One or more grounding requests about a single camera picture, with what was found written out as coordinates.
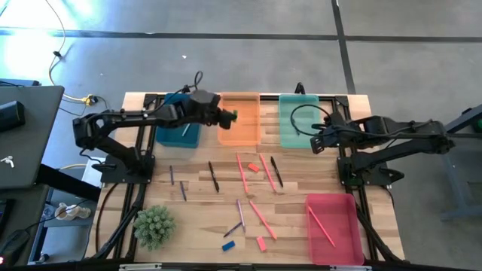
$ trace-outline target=purple pen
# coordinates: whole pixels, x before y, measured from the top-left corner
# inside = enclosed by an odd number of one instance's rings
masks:
[[[241,209],[241,202],[239,202],[239,199],[236,199],[236,202],[238,203],[238,210],[239,210],[239,215],[241,216],[241,223],[243,223],[243,232],[246,232],[246,225],[244,224],[244,217],[243,217],[243,210]]]

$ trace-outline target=black pen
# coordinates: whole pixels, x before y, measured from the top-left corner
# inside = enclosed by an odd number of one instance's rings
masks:
[[[188,201],[186,198],[186,192],[184,191],[184,185],[182,184],[182,181],[179,182],[181,184],[181,192],[182,192],[182,197],[184,198],[184,201]]]
[[[239,222],[236,226],[234,226],[234,228],[232,228],[232,229],[229,230],[226,234],[224,234],[223,237],[226,237],[226,236],[230,235],[231,233],[233,233],[233,231],[234,231],[235,229],[241,227],[242,225],[243,225],[243,223],[242,223],[242,222]]]
[[[174,173],[172,172],[172,166],[169,166],[169,171],[171,172],[171,185],[174,185]]]
[[[271,157],[271,164],[274,167],[274,171],[276,172],[276,176],[278,176],[279,184],[281,184],[281,187],[283,187],[283,181],[281,181],[281,175],[279,174],[278,167],[276,166],[276,163],[274,162],[273,157]]]
[[[211,161],[208,161],[208,164],[209,164],[209,170],[211,171],[212,181],[214,181],[214,186],[216,187],[216,191],[218,191],[219,193],[219,184],[216,181],[216,175],[214,175],[214,170],[212,169]]]

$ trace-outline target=orange bin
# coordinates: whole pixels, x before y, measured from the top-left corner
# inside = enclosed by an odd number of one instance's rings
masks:
[[[219,107],[237,111],[231,129],[218,128],[218,140],[223,145],[252,146],[261,139],[259,93],[221,93]]]

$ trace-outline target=blue eraser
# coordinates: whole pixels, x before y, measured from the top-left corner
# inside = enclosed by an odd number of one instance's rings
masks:
[[[229,243],[227,243],[226,245],[223,245],[223,251],[227,251],[227,250],[230,250],[232,249],[232,247],[234,247],[234,241],[231,241]]]

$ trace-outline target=plastic bin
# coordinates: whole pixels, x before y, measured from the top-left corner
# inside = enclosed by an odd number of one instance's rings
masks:
[[[335,247],[308,212],[308,206],[322,223]],[[310,258],[314,264],[357,266],[364,263],[353,195],[309,194],[306,210]]]
[[[311,148],[311,136],[298,133],[291,125],[291,113],[299,105],[319,105],[317,95],[301,95],[301,94],[282,94],[279,96],[278,112],[279,112],[279,135],[281,137],[281,146],[283,148]],[[298,129],[309,133],[318,133],[316,129],[312,129],[314,123],[321,123],[319,109],[314,107],[303,107],[293,115],[296,120],[294,123]]]
[[[189,99],[188,94],[178,93],[173,95],[172,93],[168,93],[166,94],[164,100],[167,101],[167,105],[170,105],[174,102],[185,99]],[[158,127],[156,132],[156,140],[166,147],[197,148],[199,145],[201,125],[191,123],[185,136],[182,136],[186,126],[187,124],[175,129],[164,129]]]
[[[221,93],[219,107],[237,111],[231,129],[218,128],[218,140],[223,145],[252,146],[261,139],[259,93]]]

